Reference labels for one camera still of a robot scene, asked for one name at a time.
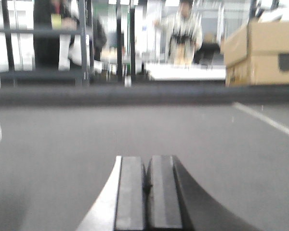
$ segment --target black jacket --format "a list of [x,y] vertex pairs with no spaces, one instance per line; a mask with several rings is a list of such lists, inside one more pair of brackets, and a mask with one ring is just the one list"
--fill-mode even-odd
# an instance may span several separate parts
[[93,17],[93,44],[96,50],[101,51],[106,44],[107,38],[99,19]]
[[[50,0],[36,0],[33,9],[34,28],[52,28],[51,14],[55,13]],[[62,18],[71,17],[66,6],[61,4]],[[58,68],[60,36],[55,38],[41,38],[33,36],[36,67]]]

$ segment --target metal rack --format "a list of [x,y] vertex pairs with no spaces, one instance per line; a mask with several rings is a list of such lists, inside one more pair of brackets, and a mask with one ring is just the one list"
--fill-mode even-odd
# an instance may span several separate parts
[[[256,9],[256,0],[251,1],[250,5],[250,18],[255,16]],[[88,9],[88,19],[89,24],[92,26],[92,13],[93,13],[93,3],[92,0],[79,0],[79,22],[80,28],[78,30],[52,30],[45,27],[38,27],[34,29],[10,29],[9,26],[9,17],[8,17],[8,8],[7,0],[1,0],[2,12],[4,19],[4,28],[0,29],[1,33],[4,33],[6,36],[7,52],[8,52],[8,62],[9,62],[9,71],[0,72],[0,80],[3,79],[35,79],[35,78],[44,78],[44,79],[74,79],[75,84],[89,85],[90,77],[94,74],[94,55],[93,55],[93,43],[90,44],[90,66],[87,66],[87,51],[86,51],[86,6]],[[117,34],[121,32],[121,10],[120,10],[120,1],[117,0],[116,3],[116,14],[117,14]],[[218,18],[219,21],[223,20],[223,5],[221,5],[217,11],[219,12]],[[133,0],[130,0],[130,43],[131,43],[131,79],[135,80],[135,6]],[[14,61],[13,61],[13,51],[12,51],[12,42],[11,34],[33,34],[39,37],[57,37],[58,35],[80,35],[81,38],[81,69],[80,70],[71,70],[71,71],[59,71],[53,69],[41,69],[33,71],[15,71]],[[122,41],[121,36],[117,37],[117,76],[118,81],[122,82]]]

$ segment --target gray floor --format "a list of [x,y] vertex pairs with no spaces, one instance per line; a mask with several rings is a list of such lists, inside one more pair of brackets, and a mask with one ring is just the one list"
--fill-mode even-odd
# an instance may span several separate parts
[[[289,126],[288,105],[251,105]],[[289,231],[289,136],[232,106],[0,108],[0,231],[73,231],[116,155],[178,155],[218,201]]]

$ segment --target man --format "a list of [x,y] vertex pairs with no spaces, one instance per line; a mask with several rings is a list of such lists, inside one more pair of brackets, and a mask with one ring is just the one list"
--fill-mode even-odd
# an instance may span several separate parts
[[202,28],[192,13],[193,0],[180,0],[179,10],[160,21],[155,21],[157,28],[166,34],[166,59],[171,64],[192,63],[196,50],[202,44]]
[[[79,26],[77,16],[72,16],[67,8],[66,0],[36,0],[34,4],[34,27],[62,28],[75,30]],[[106,44],[104,29],[97,18],[93,19],[95,59],[99,60],[102,47]],[[41,38],[34,36],[34,51],[36,68],[55,68],[59,66],[60,36]],[[71,63],[71,68],[78,68]]]
[[[34,28],[39,26],[53,28],[56,25],[65,29],[76,29],[77,26],[65,0],[36,0],[33,9],[33,21]],[[33,45],[36,68],[58,69],[60,36],[55,38],[33,36]]]
[[107,42],[107,37],[103,28],[97,17],[93,17],[93,45],[94,45],[94,59],[97,61],[101,60],[102,48]]

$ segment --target white line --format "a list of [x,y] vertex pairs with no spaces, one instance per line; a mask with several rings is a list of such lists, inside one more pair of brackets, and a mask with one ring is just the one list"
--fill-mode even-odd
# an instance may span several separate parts
[[235,102],[233,103],[233,107],[235,107],[236,109],[242,111],[242,112],[245,112],[247,114],[250,114],[251,116],[257,118],[257,119],[260,119],[261,121],[271,125],[272,127],[286,133],[287,135],[289,135],[289,127],[267,117],[266,115],[260,113],[260,112],[257,112],[253,109],[251,109],[250,107],[247,107],[241,103],[238,103],[238,102]]

